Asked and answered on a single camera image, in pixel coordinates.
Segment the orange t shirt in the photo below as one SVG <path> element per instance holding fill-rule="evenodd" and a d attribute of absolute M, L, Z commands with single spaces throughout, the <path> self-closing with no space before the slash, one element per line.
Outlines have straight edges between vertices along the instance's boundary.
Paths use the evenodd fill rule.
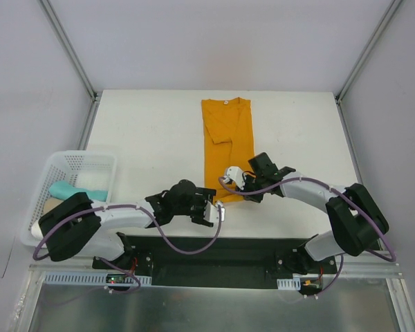
<path fill-rule="evenodd" d="M 243 197 L 231 194 L 219 183 L 227 168 L 248 167 L 255 155 L 251 101 L 202 100 L 204 134 L 204 184 L 216 190 L 214 201 L 233 203 Z"/>

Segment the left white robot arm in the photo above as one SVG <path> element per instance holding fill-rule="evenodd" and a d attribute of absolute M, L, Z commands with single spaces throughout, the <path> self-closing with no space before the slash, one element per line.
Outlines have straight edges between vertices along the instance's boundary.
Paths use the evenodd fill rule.
<path fill-rule="evenodd" d="M 47 249 L 51 261 L 75 256 L 102 257 L 118 269 L 132 261 L 125 228 L 161 232 L 175 216 L 187 216 L 192 223 L 220 228 L 225 209 L 214 201 L 215 190 L 181 180 L 170 189 L 132 204 L 107 204 L 78 191 L 44 213 L 30 228 L 38 244 Z"/>

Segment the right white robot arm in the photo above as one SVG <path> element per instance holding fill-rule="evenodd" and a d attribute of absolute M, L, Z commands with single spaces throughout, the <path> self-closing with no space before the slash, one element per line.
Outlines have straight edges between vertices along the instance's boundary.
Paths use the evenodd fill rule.
<path fill-rule="evenodd" d="M 315 235 L 282 258 L 284 267 L 293 273 L 313 273 L 332 256 L 356 257 L 389 231 L 386 218 L 359 183 L 331 187 L 304 177 L 292 167 L 279 169 L 265 152 L 248 163 L 250 172 L 237 169 L 232 176 L 236 189 L 246 193 L 245 200 L 259 203 L 265 193 L 275 194 L 306 203 L 329 218 L 330 231 Z"/>

